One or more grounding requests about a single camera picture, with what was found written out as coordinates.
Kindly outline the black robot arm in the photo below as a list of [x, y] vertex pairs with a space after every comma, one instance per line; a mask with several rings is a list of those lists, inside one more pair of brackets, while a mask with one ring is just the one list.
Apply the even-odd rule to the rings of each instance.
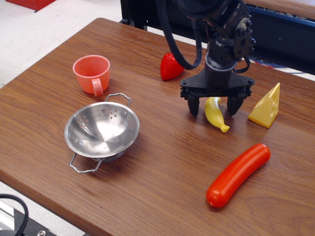
[[206, 24], [208, 37], [205, 66], [200, 73], [181, 80], [181, 97], [194, 116], [201, 97], [227, 97], [229, 114], [236, 114], [255, 83], [243, 76], [247, 67], [235, 68], [242, 59], [250, 64], [248, 54], [256, 43], [247, 7], [241, 0], [179, 0], [177, 4], [195, 20], [194, 25], [199, 20]]

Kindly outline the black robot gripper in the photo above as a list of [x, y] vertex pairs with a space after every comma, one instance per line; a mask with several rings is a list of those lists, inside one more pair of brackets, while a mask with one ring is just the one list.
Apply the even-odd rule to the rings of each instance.
[[[199, 97], [228, 97], [227, 110], [230, 116], [235, 115], [243, 105], [245, 97], [251, 95], [255, 80], [235, 73], [237, 61], [230, 55], [214, 56], [207, 53], [205, 66], [198, 74], [180, 81], [181, 97], [188, 99], [189, 111], [197, 116]], [[245, 96], [237, 96], [238, 91]]]

